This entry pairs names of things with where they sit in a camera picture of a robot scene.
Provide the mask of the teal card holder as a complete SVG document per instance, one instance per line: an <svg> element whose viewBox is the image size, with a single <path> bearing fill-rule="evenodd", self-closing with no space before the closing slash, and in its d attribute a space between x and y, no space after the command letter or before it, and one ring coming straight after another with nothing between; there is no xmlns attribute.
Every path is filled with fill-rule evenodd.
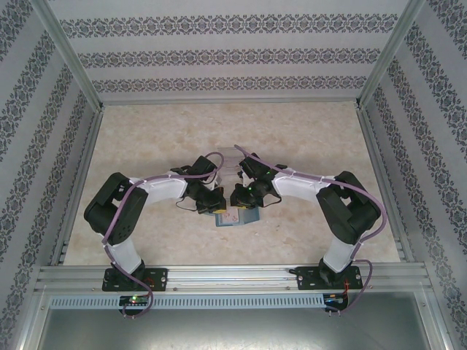
<svg viewBox="0 0 467 350"><path fill-rule="evenodd" d="M215 214L215 224L217 227L234 227L234 226L242 226L242 225L247 225L252 222L257 222L260 220L260 211L258 208L257 212L248 212L246 210L241 210L239 211L239 222L234 224L234 225L229 225L229 224L223 224L221 222L221 214Z"/></svg>

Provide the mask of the clear plastic tray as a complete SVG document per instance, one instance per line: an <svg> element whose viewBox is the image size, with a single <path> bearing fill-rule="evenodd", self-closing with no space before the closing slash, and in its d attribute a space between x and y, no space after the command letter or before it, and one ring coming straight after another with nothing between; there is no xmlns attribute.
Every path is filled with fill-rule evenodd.
<svg viewBox="0 0 467 350"><path fill-rule="evenodd" d="M218 151L224 157L223 167L219 171L220 176L238 176L241 171L239 163L244 159L243 153L235 147L221 147Z"/></svg>

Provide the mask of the left controller circuit board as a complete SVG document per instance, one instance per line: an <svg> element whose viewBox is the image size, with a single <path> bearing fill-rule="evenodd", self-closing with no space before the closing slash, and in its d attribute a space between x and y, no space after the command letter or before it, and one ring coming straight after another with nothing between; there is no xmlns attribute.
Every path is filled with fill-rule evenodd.
<svg viewBox="0 0 467 350"><path fill-rule="evenodd" d="M124 306L146 307L149 301L150 301L150 298L148 295L121 296L119 299L119 306L120 307L124 307Z"/></svg>

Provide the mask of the grey metal sheet panel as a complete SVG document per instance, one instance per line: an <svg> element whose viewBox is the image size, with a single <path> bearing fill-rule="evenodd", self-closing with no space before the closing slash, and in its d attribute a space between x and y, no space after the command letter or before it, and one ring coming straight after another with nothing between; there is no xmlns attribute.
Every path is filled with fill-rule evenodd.
<svg viewBox="0 0 467 350"><path fill-rule="evenodd" d="M329 316L316 309L53 310L39 350L441 350L415 315Z"/></svg>

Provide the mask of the aluminium mounting rail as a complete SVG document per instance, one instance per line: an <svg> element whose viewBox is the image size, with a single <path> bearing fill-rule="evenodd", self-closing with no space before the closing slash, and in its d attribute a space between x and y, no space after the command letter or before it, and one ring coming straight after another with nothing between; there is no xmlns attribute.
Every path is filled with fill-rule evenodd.
<svg viewBox="0 0 467 350"><path fill-rule="evenodd" d="M428 271L419 262L356 264L357 279L368 281L367 292L431 290ZM49 295L101 292L105 266L60 265L39 269L35 293ZM163 282L167 294L259 294L297 292L308 277L292 265L173 265Z"/></svg>

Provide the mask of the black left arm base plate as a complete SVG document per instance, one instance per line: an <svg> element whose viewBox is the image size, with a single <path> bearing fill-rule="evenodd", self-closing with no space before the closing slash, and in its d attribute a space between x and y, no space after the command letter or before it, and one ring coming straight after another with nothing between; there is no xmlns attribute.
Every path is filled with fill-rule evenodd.
<svg viewBox="0 0 467 350"><path fill-rule="evenodd" d="M146 284L153 292L164 292L166 290L167 275L168 270L166 268L145 268L132 274L133 277ZM104 292L147 291L142 285L131 280L115 268L105 270L101 288Z"/></svg>

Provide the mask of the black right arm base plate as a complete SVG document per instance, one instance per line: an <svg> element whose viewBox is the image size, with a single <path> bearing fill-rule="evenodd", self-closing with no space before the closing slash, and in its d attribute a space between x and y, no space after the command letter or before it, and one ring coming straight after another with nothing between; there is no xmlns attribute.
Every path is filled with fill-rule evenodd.
<svg viewBox="0 0 467 350"><path fill-rule="evenodd" d="M300 266L295 268L299 290L359 290L363 288L360 269L348 266L340 273L326 267Z"/></svg>

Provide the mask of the aluminium table side rail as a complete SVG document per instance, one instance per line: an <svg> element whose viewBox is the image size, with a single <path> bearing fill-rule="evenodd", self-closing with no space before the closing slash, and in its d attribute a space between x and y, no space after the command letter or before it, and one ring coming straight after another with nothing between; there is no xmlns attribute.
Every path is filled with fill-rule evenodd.
<svg viewBox="0 0 467 350"><path fill-rule="evenodd" d="M58 233L54 240L51 255L47 261L48 266L57 266L59 264L61 261L63 246L69 241L72 234L88 169L90 167L99 129L101 127L101 121L104 116L104 110L105 107L103 106L94 114L93 120L90 122L85 140L80 149L80 158L73 173L74 177L72 179L69 196L65 202L65 207L58 225Z"/></svg>
<svg viewBox="0 0 467 350"><path fill-rule="evenodd" d="M358 106L356 107L356 115L358 117L363 138L365 140L371 164L374 169L379 191L382 196L382 202L385 205L388 225L390 226L391 232L393 234L399 259L404 263L415 263L417 260L412 253L408 238L406 237L404 223L398 211L393 191L390 186L390 181L385 170L385 164L379 151L374 132L372 131L368 115L366 114L365 110Z"/></svg>

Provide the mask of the aluminium frame post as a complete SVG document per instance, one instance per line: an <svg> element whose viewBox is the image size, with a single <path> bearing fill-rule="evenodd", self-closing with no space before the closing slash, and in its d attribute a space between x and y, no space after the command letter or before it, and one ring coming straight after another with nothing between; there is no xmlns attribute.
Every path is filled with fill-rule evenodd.
<svg viewBox="0 0 467 350"><path fill-rule="evenodd" d="M69 67L71 73L84 93L87 101L90 103L93 111L101 109L103 103L99 98L96 89L94 88L90 78L76 54L72 44L70 43L65 31L63 30L59 20L55 16L48 0L29 0L34 11L53 40L61 57Z"/></svg>
<svg viewBox="0 0 467 350"><path fill-rule="evenodd" d="M365 106L372 97L380 80L385 74L393 57L401 46L401 43L406 36L415 18L418 16L425 0L408 0L403 12L401 13L398 22L396 23L393 32L391 33L387 43L385 44L377 62L366 80L360 95L356 98L355 106L361 109Z"/></svg>

